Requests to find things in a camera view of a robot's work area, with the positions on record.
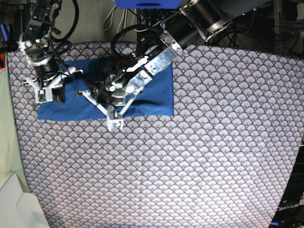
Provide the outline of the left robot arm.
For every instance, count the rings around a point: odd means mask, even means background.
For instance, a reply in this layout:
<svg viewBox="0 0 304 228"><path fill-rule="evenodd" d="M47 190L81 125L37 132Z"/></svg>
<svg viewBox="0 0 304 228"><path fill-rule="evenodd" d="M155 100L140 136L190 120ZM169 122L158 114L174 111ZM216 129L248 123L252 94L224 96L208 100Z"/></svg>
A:
<svg viewBox="0 0 304 228"><path fill-rule="evenodd" d="M233 19L261 6L261 0L190 0L158 24L135 24L120 30L111 40L115 65L106 79L88 82L82 96L98 104L126 107L153 78L165 70L192 44L208 42L230 26ZM116 49L117 41L132 30L147 30L132 54Z"/></svg>

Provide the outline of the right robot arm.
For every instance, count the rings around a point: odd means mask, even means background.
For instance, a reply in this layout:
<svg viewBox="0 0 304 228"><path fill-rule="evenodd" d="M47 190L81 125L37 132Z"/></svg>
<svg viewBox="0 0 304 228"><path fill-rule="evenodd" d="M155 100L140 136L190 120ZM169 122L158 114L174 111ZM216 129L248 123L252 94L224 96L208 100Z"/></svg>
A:
<svg viewBox="0 0 304 228"><path fill-rule="evenodd" d="M37 104L66 101L66 83L78 78L84 70L74 62L66 62L62 56L72 44L59 42L55 47L53 34L55 20L61 11L60 0L37 0L30 9L30 19L19 37L19 49L32 66L36 77L27 76L23 81L32 87Z"/></svg>

